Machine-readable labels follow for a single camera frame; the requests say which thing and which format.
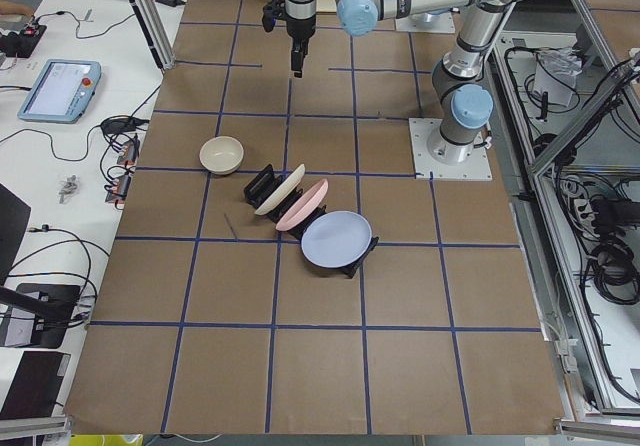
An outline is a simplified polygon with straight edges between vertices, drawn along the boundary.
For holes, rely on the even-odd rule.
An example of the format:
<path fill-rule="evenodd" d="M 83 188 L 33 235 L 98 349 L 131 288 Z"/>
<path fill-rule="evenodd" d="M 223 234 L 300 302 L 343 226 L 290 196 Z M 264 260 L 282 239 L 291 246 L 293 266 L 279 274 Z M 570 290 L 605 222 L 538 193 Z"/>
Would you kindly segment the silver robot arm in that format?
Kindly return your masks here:
<path fill-rule="evenodd" d="M 463 12 L 455 40 L 433 67 L 431 78 L 444 117 L 426 145 L 441 164 L 468 159 L 480 129 L 493 111 L 490 93 L 477 85 L 487 55 L 512 7 L 521 0 L 335 0 L 342 29 L 352 37 L 372 32 L 383 20 L 400 21 L 421 13 L 452 8 Z M 283 22 L 292 40 L 290 64 L 301 76 L 309 41 L 316 31 L 317 0 L 270 0 L 263 7 L 262 26 L 273 30 Z"/>

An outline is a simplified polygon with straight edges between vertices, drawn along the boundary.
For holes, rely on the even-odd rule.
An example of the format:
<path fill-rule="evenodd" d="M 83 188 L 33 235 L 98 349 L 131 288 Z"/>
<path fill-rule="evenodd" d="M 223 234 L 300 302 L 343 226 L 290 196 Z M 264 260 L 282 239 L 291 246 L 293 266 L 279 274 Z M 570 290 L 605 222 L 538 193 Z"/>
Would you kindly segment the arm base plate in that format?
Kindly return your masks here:
<path fill-rule="evenodd" d="M 454 145 L 441 135 L 439 118 L 410 118 L 409 130 L 415 177 L 423 180 L 492 181 L 483 138 Z"/>
<path fill-rule="evenodd" d="M 450 9 L 413 14 L 395 20 L 395 29 L 401 32 L 454 34 L 455 25 Z"/>

